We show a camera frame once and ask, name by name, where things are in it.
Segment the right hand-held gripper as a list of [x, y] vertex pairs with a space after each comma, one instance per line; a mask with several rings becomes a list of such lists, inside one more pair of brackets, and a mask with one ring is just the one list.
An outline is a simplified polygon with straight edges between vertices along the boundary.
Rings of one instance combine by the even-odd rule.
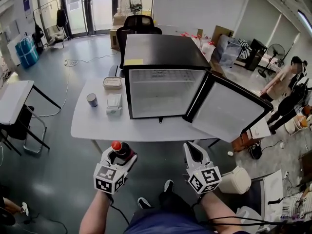
[[[215, 190], [222, 181], [219, 168], [210, 162], [210, 158], [205, 149], [193, 142], [185, 142], [183, 144], [186, 163], [188, 168], [186, 172], [189, 176], [187, 182], [195, 190], [198, 195]], [[197, 168], [194, 162], [200, 163]]]

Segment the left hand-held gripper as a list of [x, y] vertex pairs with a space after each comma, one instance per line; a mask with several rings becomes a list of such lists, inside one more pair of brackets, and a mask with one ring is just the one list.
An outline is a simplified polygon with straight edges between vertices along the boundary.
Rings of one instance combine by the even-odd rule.
[[102, 153], [100, 164], [96, 165], [93, 179], [94, 188], [107, 194], [115, 194], [125, 183], [125, 178], [137, 161], [137, 154], [134, 154], [119, 170], [106, 165], [112, 165], [115, 161], [113, 148], [108, 148]]

